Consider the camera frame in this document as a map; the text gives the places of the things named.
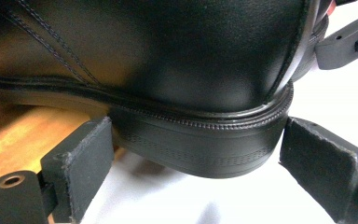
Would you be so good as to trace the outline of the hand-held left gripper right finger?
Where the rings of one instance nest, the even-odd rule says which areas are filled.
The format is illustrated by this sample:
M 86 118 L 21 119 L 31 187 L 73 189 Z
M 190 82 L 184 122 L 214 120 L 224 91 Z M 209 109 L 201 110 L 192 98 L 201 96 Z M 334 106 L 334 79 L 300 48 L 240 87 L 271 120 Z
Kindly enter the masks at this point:
M 336 224 L 358 224 L 358 147 L 299 118 L 284 128 L 280 164 Z

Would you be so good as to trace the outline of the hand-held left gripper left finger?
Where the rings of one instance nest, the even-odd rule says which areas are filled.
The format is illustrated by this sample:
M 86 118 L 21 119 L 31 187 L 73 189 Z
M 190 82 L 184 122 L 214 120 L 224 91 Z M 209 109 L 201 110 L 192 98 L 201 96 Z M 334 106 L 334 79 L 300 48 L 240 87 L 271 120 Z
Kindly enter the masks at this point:
M 41 159 L 42 176 L 54 186 L 57 223 L 78 223 L 104 182 L 114 160 L 108 117 L 83 123 Z

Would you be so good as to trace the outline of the black leather shoe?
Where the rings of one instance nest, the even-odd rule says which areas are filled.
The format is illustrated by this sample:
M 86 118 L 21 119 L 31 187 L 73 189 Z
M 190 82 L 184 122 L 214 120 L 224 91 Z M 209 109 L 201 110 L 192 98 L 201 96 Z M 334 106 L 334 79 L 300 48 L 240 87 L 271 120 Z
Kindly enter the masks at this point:
M 0 99 L 108 115 L 115 142 L 202 177 L 262 166 L 332 0 L 0 0 Z

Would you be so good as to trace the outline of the wooden shoe rack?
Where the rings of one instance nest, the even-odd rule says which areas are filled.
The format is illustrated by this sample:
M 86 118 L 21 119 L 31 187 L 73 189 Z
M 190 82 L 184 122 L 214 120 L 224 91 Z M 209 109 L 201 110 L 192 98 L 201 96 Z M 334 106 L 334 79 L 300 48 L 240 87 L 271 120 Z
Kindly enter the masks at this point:
M 0 176 L 39 172 L 40 159 L 89 119 L 76 111 L 0 102 Z

